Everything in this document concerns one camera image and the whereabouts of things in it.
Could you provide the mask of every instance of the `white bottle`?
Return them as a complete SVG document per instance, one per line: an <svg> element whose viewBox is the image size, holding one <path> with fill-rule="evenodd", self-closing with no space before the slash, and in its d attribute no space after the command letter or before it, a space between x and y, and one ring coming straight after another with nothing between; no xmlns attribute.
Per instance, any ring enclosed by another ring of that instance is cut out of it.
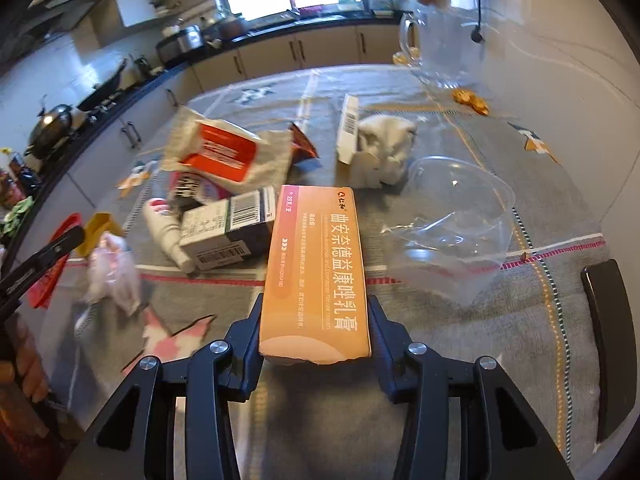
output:
<svg viewBox="0 0 640 480"><path fill-rule="evenodd" d="M196 269L193 260L180 248L180 221L172 213L164 198L152 198L143 208L146 225L152 237L164 254L180 267L182 272L189 274Z"/></svg>

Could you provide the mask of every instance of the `transparent plastic bowl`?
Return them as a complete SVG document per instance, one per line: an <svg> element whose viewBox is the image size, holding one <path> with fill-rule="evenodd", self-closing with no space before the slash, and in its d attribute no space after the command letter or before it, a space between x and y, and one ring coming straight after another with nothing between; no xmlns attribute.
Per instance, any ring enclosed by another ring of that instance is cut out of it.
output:
<svg viewBox="0 0 640 480"><path fill-rule="evenodd" d="M388 273L470 304L504 262L515 195L479 166L428 156L414 162L382 231Z"/></svg>

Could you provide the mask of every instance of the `power cord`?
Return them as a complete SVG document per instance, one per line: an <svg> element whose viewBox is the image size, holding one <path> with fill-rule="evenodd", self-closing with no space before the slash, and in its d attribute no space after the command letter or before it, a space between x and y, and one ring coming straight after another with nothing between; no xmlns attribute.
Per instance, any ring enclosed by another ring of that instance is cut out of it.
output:
<svg viewBox="0 0 640 480"><path fill-rule="evenodd" d="M481 0L478 0L478 24L474 27L474 30L471 32L471 40L474 43L482 43L484 41L484 37L480 33L480 27L482 23L482 7L480 6Z"/></svg>

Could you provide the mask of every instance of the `gray tablecloth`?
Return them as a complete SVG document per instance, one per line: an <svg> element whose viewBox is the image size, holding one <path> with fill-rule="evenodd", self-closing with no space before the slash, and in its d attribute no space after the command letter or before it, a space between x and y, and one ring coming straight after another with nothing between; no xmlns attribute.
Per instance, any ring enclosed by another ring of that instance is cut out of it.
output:
<svg viewBox="0 0 640 480"><path fill-rule="evenodd" d="M496 357L577 471L594 453L600 393L598 355L579 275L585 265L608 258L608 252L600 226L566 171L548 154L524 149L529 137L514 127L520 126L517 118L491 100L490 116L479 116L455 104L448 91L427 88L409 69L392 66L327 68L247 81L200 96L190 107L253 131L284 129L296 121L320 158L297 165L287 181L329 186L334 184L335 138L347 93L359 98L360 118L383 113L414 121L414 156L467 160L494 172L514 190L510 256L488 290L466 308L388 278L379 232L398 190L357 192L367 292L378 296L388 317L402 322L414 340L442 355L467 361L484 354ZM161 147L168 131L163 129L146 148ZM151 151L142 158L158 155ZM177 272L138 214L144 199L166 193L166 181L166 174L159 173L123 199L114 190L101 209L113 212L126 227L145 279L145 297L167 328L177 332L213 314L205 338L212 340L248 313L261 290L266 259L195 279ZM521 262L525 250L530 258ZM80 277L79 297L84 270L74 272ZM76 309L82 310L81 304ZM142 331L139 316L126 319L109 302L94 306L82 324L77 336L82 362L101 392L95 409L121 380L122 367L141 351ZM61 383L65 380L61 374ZM76 391L73 402L81 398ZM265 363L251 400L233 410L242 477L391 478L404 409L385 399L368 360L330 367ZM450 411L447 475L456 478L455 403Z"/></svg>

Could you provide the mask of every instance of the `kitchen wall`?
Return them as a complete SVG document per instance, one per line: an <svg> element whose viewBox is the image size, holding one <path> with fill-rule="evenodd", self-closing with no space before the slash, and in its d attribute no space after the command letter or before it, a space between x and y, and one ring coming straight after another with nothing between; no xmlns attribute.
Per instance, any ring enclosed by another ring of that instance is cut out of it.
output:
<svg viewBox="0 0 640 480"><path fill-rule="evenodd" d="M71 33L24 58L0 77L0 144L20 152L27 147L44 94L47 109L77 105L129 53L158 65L156 43L161 38L160 29L151 28L100 48L91 21L84 19Z"/></svg>
<svg viewBox="0 0 640 480"><path fill-rule="evenodd" d="M598 0L486 0L484 7L484 81L548 144L602 223L640 344L640 65ZM637 404L577 478L600 475L639 411Z"/></svg>

